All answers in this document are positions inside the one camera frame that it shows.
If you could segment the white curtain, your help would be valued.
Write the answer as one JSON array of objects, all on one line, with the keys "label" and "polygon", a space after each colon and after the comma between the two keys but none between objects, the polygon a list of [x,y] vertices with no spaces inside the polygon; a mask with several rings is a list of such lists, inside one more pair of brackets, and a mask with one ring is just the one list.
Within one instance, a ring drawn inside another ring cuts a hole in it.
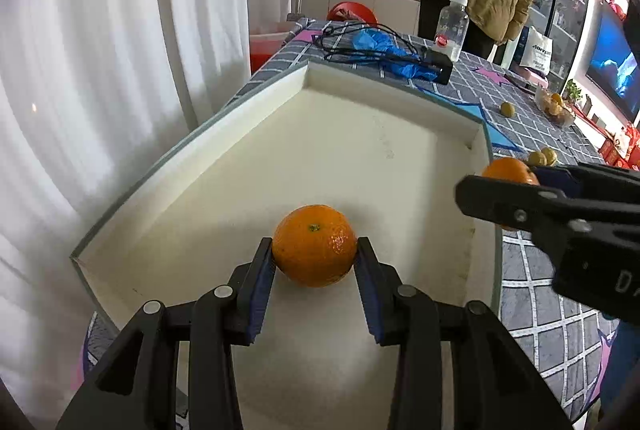
[{"label": "white curtain", "polygon": [[52,428],[92,305],[70,254],[250,75],[290,0],[1,0],[1,377]]}]

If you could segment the white tray with teal rim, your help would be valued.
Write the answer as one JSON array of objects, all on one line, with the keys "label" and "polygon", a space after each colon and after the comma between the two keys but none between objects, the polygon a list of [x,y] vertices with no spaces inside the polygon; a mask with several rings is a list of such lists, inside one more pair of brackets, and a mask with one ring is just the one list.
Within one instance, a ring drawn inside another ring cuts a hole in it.
[{"label": "white tray with teal rim", "polygon": [[[327,64],[282,72],[185,138],[83,242],[74,265],[124,326],[148,300],[193,301],[291,211],[327,205],[432,299],[499,304],[498,228],[454,188],[489,164],[481,122],[406,86]],[[249,429],[383,429],[398,351],[368,331],[356,278],[274,278],[262,331],[232,351]]]}]

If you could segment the glass fruit bowl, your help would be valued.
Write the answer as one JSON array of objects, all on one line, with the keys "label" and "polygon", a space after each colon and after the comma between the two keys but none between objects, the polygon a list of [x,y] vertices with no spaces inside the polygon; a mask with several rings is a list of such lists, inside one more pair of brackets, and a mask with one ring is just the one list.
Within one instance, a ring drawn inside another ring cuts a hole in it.
[{"label": "glass fruit bowl", "polygon": [[558,128],[565,129],[574,124],[576,116],[559,94],[538,86],[534,101],[540,112]]}]

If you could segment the wall television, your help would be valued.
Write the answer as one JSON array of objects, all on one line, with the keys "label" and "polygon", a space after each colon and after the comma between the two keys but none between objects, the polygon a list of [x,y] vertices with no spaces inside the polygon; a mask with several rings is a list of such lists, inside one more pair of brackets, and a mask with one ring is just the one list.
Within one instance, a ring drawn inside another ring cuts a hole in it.
[{"label": "wall television", "polygon": [[599,5],[600,22],[587,77],[616,105],[627,120],[639,113],[639,65],[626,39],[624,23],[608,2]]}]

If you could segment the far green lime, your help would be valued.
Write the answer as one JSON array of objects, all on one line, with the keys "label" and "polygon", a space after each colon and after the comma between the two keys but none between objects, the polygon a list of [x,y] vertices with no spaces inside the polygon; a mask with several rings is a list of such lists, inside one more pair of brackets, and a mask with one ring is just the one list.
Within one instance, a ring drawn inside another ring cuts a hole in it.
[{"label": "far green lime", "polygon": [[513,118],[516,115],[515,106],[513,104],[509,103],[509,102],[503,102],[500,105],[500,112],[506,118]]}]

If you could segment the red plastic stool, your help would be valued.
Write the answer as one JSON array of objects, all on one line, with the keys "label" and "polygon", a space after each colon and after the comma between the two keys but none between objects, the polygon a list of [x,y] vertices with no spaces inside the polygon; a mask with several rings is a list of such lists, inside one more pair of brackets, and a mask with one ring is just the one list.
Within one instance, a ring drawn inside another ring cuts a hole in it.
[{"label": "red plastic stool", "polygon": [[359,2],[343,1],[329,9],[327,20],[339,20],[340,22],[360,22],[376,26],[378,20],[370,8]]}]

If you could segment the clear plastic bottle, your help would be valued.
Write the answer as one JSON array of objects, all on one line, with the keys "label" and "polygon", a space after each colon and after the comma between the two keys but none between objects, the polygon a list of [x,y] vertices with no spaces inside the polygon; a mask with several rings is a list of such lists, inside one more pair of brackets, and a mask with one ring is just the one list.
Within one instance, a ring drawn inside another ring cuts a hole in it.
[{"label": "clear plastic bottle", "polygon": [[439,12],[434,50],[445,54],[453,63],[460,57],[469,28],[467,4],[468,0],[449,0],[448,5]]}]

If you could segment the large orange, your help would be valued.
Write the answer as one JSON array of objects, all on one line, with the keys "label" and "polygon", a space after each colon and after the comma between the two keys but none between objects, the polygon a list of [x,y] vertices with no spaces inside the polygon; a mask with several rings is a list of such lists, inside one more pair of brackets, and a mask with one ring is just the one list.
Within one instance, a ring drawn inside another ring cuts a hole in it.
[{"label": "large orange", "polygon": [[357,237],[343,213],[326,205],[300,207],[278,224],[272,238],[276,265],[300,286],[320,288],[352,268]]}]

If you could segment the white shopping bag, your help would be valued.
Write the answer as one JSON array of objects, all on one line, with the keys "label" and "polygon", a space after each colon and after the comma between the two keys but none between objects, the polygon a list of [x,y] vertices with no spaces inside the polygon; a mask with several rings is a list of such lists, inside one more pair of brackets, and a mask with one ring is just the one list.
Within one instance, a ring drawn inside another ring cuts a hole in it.
[{"label": "white shopping bag", "polygon": [[518,39],[514,63],[546,76],[550,72],[553,41],[533,26],[525,26]]}]

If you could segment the grey checked tablecloth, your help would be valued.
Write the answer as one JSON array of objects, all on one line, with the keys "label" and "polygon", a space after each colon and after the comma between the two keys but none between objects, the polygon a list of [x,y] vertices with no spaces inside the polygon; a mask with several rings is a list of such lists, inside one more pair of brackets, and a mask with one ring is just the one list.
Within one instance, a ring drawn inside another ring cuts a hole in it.
[{"label": "grey checked tablecloth", "polygon": [[[465,55],[454,65],[446,86],[438,86],[400,80],[373,67],[328,64],[312,44],[293,41],[254,75],[226,108],[271,78],[306,63],[346,68],[436,98],[475,117],[484,127],[495,124],[514,141],[518,155],[551,147],[563,164],[599,160],[599,154],[577,129],[553,127],[528,95],[503,79],[499,68],[471,55]],[[500,112],[503,102],[515,106],[513,118]],[[500,298],[493,309],[547,380],[562,409],[577,417],[597,379],[602,353],[600,339],[612,332],[615,325],[595,310],[553,292],[551,264],[526,235],[499,231],[499,239]]]}]

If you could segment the black power adapter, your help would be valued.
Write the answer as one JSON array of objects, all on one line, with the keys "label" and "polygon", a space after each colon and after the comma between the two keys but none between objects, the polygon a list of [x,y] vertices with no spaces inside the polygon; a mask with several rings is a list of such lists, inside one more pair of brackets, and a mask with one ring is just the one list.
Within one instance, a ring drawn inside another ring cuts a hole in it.
[{"label": "black power adapter", "polygon": [[416,78],[446,86],[449,83],[454,64],[446,54],[434,51],[429,46],[421,46],[418,67]]}]

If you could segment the red bucket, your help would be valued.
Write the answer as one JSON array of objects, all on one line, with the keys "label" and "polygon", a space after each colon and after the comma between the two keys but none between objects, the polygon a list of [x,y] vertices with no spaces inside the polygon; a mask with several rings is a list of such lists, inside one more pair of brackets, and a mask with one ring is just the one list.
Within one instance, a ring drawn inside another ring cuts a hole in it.
[{"label": "red bucket", "polygon": [[279,22],[250,31],[250,73],[258,72],[276,54],[297,28],[296,22]]}]

